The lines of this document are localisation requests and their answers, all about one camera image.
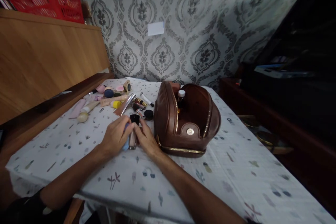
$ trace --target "bottle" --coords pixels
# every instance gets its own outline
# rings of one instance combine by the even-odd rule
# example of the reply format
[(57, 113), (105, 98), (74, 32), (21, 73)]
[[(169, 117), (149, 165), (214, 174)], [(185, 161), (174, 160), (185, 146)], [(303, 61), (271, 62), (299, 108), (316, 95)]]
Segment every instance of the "bottle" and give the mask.
[(184, 90), (179, 90), (178, 91), (178, 98), (177, 98), (177, 106), (179, 108), (183, 108), (184, 107), (184, 96), (186, 92)]

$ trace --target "white tablecloth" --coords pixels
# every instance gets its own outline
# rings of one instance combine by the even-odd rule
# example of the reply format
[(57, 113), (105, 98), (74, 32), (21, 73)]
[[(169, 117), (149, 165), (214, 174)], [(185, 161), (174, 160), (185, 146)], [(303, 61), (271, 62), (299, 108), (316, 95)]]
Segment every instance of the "white tablecloth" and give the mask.
[[(126, 79), (137, 96), (143, 92), (156, 100), (160, 83)], [(110, 79), (104, 84), (116, 87), (126, 79)], [(220, 130), (201, 158), (172, 159), (242, 217), (264, 224), (336, 223), (223, 100), (211, 88), (206, 89), (220, 110)], [(110, 106), (102, 110), (98, 105), (87, 122), (78, 123), (68, 119), (72, 109), (16, 152), (6, 165), (17, 176), (12, 182), (21, 196), (47, 185), (89, 153), (103, 139), (107, 125), (117, 119)], [(148, 124), (154, 128), (153, 121)], [(31, 183), (23, 187), (26, 191), (22, 191), (22, 181)], [(193, 222), (174, 188), (139, 147), (121, 152), (98, 169), (77, 196), (152, 217)]]

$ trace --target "pink sponge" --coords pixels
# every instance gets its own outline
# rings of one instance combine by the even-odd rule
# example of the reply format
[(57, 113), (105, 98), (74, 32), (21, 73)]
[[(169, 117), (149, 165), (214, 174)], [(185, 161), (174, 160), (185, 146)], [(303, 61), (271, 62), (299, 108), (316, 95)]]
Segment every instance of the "pink sponge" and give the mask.
[(104, 93), (105, 91), (105, 86), (104, 85), (99, 85), (96, 90), (98, 91), (98, 93)]

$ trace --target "damask wallpaper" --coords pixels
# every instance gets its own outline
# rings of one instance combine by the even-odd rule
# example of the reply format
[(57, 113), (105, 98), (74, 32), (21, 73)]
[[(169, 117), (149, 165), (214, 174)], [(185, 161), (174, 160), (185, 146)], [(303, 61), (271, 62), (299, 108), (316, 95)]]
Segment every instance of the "damask wallpaper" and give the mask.
[[(87, 0), (117, 77), (217, 88), (252, 61), (296, 0)], [(165, 33), (147, 36), (164, 21)]]

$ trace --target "makeup bag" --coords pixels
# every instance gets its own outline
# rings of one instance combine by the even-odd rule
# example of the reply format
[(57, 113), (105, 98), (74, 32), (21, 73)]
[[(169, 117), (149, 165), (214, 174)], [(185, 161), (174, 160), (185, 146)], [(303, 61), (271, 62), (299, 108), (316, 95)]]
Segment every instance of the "makeup bag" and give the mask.
[(159, 147), (167, 154), (197, 158), (217, 134), (221, 116), (206, 89), (184, 85), (184, 107), (178, 113), (179, 88), (163, 81), (154, 108), (154, 134)]

